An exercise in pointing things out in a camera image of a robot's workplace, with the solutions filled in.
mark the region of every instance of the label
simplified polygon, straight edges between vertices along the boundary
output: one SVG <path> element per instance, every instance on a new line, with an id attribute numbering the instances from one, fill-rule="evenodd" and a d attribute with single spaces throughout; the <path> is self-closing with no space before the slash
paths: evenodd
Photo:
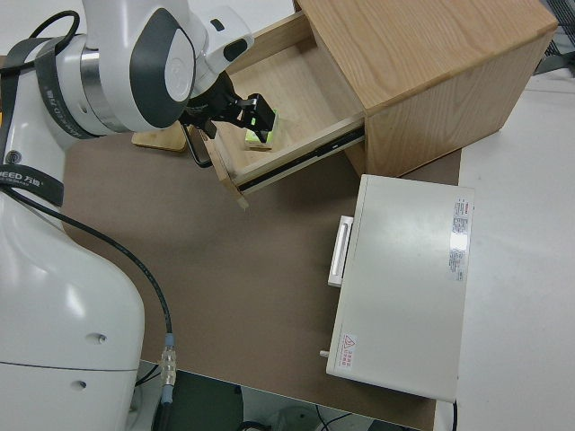
<path id="1" fill-rule="evenodd" d="M 467 249 L 469 248 L 469 217 L 472 203 L 459 198 L 453 210 L 451 238 L 449 240 L 449 278 L 464 281 L 467 268 Z"/>
<path id="2" fill-rule="evenodd" d="M 341 334 L 340 359 L 338 367 L 350 370 L 353 366 L 353 352 L 358 344 L 358 337 L 351 334 Z"/>

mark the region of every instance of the yellow sponge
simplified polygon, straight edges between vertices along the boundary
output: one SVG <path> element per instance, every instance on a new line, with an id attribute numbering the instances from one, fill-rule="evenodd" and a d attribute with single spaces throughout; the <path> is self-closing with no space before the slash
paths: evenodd
<path id="1" fill-rule="evenodd" d="M 255 133 L 251 130 L 248 130 L 245 134 L 245 144 L 248 146 L 248 148 L 254 150 L 270 150 L 273 147 L 273 135 L 276 126 L 278 125 L 278 112 L 276 110 L 273 112 L 276 114 L 276 118 L 273 120 L 273 127 L 271 128 L 271 131 L 268 132 L 268 138 L 266 139 L 266 142 L 260 142 L 260 139 L 255 135 Z"/>

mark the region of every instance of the black strap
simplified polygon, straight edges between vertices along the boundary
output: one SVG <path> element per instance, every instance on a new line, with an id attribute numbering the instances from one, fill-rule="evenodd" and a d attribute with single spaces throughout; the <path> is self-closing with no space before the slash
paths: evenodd
<path id="1" fill-rule="evenodd" d="M 38 47 L 40 43 L 45 42 L 48 39 L 37 38 L 37 39 L 26 39 L 16 45 L 6 57 L 4 62 L 4 67 L 19 66 L 26 61 L 26 57 Z M 4 153 L 6 151 L 6 145 L 8 142 L 8 133 L 10 132 L 10 126 L 12 125 L 12 117 L 14 113 L 14 106 L 16 105 L 16 92 L 18 90 L 18 78 L 20 74 L 9 74 L 2 76 L 2 85 L 0 89 L 2 90 L 2 127 L 0 128 L 0 156 L 4 159 Z"/>
<path id="2" fill-rule="evenodd" d="M 24 189 L 57 207 L 64 202 L 64 184 L 23 164 L 0 165 L 0 186 Z"/>
<path id="3" fill-rule="evenodd" d="M 58 70 L 56 68 L 56 45 L 62 39 L 63 38 L 56 38 L 50 40 L 42 47 L 34 60 L 40 94 L 50 116 L 64 131 L 76 139 L 92 139 L 97 136 L 86 132 L 76 123 L 62 95 L 62 89 L 60 88 L 60 82 L 58 80 Z"/>

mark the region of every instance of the cable connector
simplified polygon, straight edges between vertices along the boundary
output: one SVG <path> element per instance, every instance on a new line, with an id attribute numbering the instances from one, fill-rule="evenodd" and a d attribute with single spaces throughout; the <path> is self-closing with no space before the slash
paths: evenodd
<path id="1" fill-rule="evenodd" d="M 162 404 L 172 402 L 173 386 L 176 383 L 176 350 L 174 347 L 173 334 L 166 334 L 165 347 L 162 352 L 162 359 L 160 359 L 160 367 L 162 368 Z"/>

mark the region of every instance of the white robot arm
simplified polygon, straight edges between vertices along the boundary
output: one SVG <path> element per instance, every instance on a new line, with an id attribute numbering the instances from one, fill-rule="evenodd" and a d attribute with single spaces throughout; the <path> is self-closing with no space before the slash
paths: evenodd
<path id="1" fill-rule="evenodd" d="M 66 150 L 78 139 L 177 120 L 210 136 L 212 120 L 229 121 L 262 140 L 273 125 L 262 97 L 243 101 L 224 72 L 253 44 L 231 9 L 196 15 L 186 0 L 83 3 L 87 35 L 75 35 L 76 22 L 65 38 L 25 40 L 2 69 L 3 429 L 125 429 L 144 330 L 139 294 L 118 268 L 72 242 L 60 220 L 33 208 L 58 214 Z M 47 24 L 68 15 L 77 19 L 62 13 Z M 166 403 L 174 377 L 168 321 Z"/>

